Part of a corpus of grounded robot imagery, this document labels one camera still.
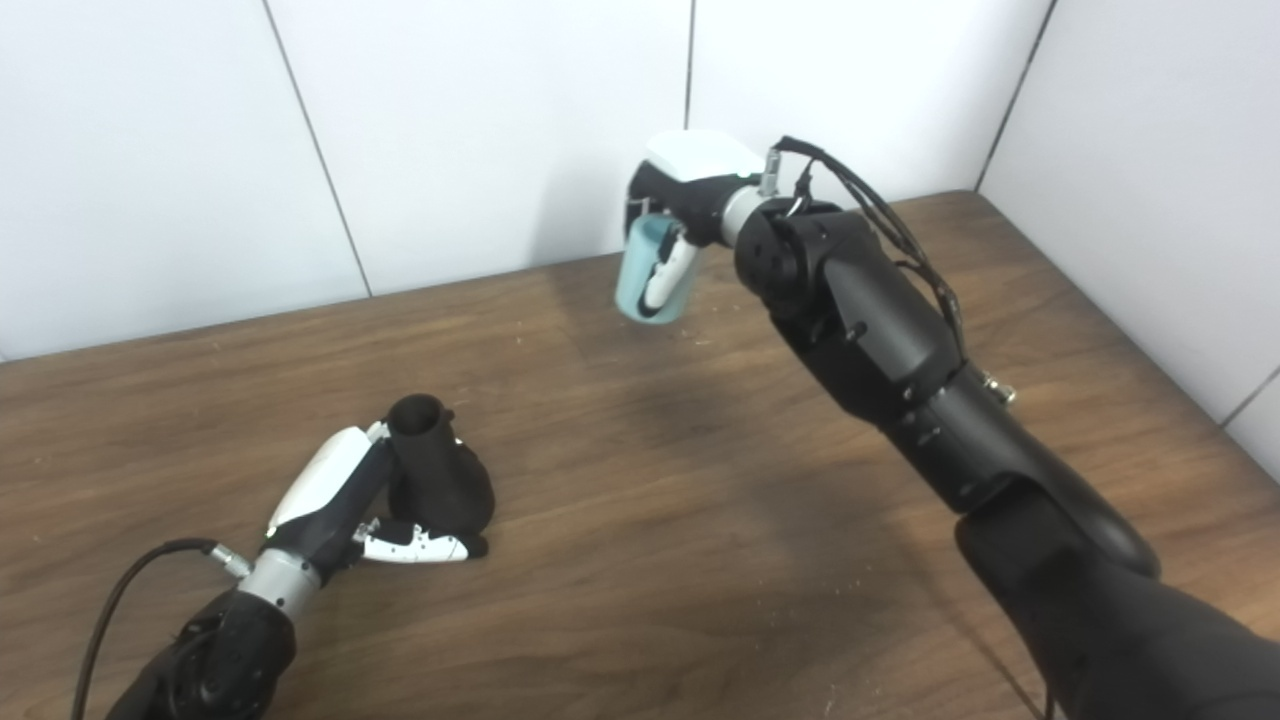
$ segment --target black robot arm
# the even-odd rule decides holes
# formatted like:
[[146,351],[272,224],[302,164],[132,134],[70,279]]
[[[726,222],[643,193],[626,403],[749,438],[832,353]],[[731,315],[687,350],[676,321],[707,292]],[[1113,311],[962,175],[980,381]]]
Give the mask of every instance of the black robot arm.
[[[677,174],[684,168],[687,187],[687,169],[739,156],[719,137],[704,142],[710,150],[699,158],[687,147],[699,145],[694,140],[701,141],[659,136],[645,165]],[[771,176],[781,151],[831,168],[863,211],[813,201],[809,168],[795,197],[777,196]],[[1280,717],[1280,646],[1160,583],[1151,546],[1007,411],[1007,388],[968,360],[954,293],[874,191],[820,149],[792,138],[759,168],[737,163],[736,190],[713,210],[716,223],[671,210],[705,204],[659,197],[650,208],[671,211],[677,234],[701,234],[689,237],[698,246],[707,245],[705,228],[718,224],[739,279],[764,302],[796,357],[841,409],[883,432],[961,516],[961,553],[1066,715]],[[635,195],[632,184],[632,204]],[[905,259],[891,259],[876,229]],[[924,279],[937,305],[904,270]],[[621,297],[620,307],[628,310]]]

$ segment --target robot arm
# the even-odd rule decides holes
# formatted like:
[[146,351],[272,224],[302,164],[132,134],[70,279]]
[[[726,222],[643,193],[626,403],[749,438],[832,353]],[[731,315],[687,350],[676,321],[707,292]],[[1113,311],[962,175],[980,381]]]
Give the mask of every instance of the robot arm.
[[[293,661],[294,623],[339,570],[361,559],[484,556],[480,532],[493,516],[493,489],[476,455],[454,438],[452,418],[436,398],[415,395],[369,430],[330,437],[271,515],[257,560],[221,546],[210,552],[238,584],[187,620],[108,720],[261,717]],[[366,521],[384,488],[392,518]],[[90,669],[95,651],[91,642]],[[83,711],[83,691],[73,717]]]
[[[1280,646],[1161,584],[1158,560],[1138,532],[1007,413],[1011,391],[966,357],[950,288],[874,191],[820,149],[792,138],[768,160],[742,160],[696,183],[680,182],[687,173],[669,169],[701,168],[690,159],[694,147],[705,143],[709,155],[723,158],[732,142],[714,133],[659,136],[636,172],[628,206],[666,211],[669,232],[699,247],[730,247],[739,279],[814,378],[841,409],[884,433],[961,515],[961,553],[1066,714],[1280,717]],[[863,211],[808,197],[808,169],[796,197],[777,196],[782,151],[832,168]],[[637,197],[644,192],[654,195]],[[873,224],[905,260],[884,252]],[[632,256],[645,252],[632,233],[625,270],[630,263],[634,272]],[[904,269],[925,279],[941,310]],[[637,287],[627,281],[620,291]],[[620,292],[620,309],[636,316],[632,302]]]

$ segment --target cable connector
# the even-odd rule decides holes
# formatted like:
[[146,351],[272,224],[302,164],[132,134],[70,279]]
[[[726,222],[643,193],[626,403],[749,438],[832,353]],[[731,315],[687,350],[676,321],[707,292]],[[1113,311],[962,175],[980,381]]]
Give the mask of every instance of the cable connector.
[[209,557],[221,565],[223,570],[227,570],[227,574],[237,580],[243,580],[253,571],[253,564],[248,559],[223,543],[218,543],[214,550],[209,551]]
[[1005,407],[1009,407],[1018,400],[1018,391],[1014,389],[1014,386],[1001,383],[991,373],[982,374],[982,387],[987,388],[987,392],[993,395]]

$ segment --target white casing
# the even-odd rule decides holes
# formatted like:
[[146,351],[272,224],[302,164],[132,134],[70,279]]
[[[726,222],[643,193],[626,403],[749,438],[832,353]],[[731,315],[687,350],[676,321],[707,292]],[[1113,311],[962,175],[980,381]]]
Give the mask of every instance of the white casing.
[[660,310],[667,304],[671,293],[675,292],[676,286],[684,279],[689,268],[694,266],[694,261],[698,260],[700,251],[700,247],[685,240],[684,233],[676,238],[667,261],[654,263],[653,265],[653,274],[649,275],[649,282],[644,286],[645,307]]
[[360,428],[344,428],[326,439],[275,506],[268,524],[268,536],[284,523],[328,505],[374,446],[370,436],[376,437],[375,429],[381,423],[370,428],[369,433]]
[[728,135],[678,129],[649,140],[646,160],[677,182],[764,172],[764,159]]
[[413,525],[413,539],[408,544],[365,538],[365,560],[378,562],[453,562],[467,559],[467,548],[453,536],[430,538],[421,525]]

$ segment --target silver metal joint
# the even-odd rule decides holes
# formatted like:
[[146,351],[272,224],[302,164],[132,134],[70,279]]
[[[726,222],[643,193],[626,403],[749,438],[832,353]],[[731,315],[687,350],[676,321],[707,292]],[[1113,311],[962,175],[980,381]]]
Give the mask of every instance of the silver metal joint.
[[297,621],[311,596],[320,592],[320,574],[297,555],[273,547],[262,551],[253,571],[237,587],[279,607],[289,620]]
[[782,168],[782,151],[769,147],[764,156],[764,174],[760,176],[760,195],[773,197],[778,193],[778,170]]
[[210,551],[209,557],[221,565],[223,570],[227,570],[227,574],[237,580],[243,580],[253,571],[253,564],[248,559],[221,543],[218,543]]
[[987,392],[996,396],[996,400],[998,400],[1000,404],[1006,407],[1012,405],[1014,401],[1018,400],[1018,391],[1014,389],[1014,386],[1006,386],[1001,383],[991,373],[982,374],[982,387],[987,388]]

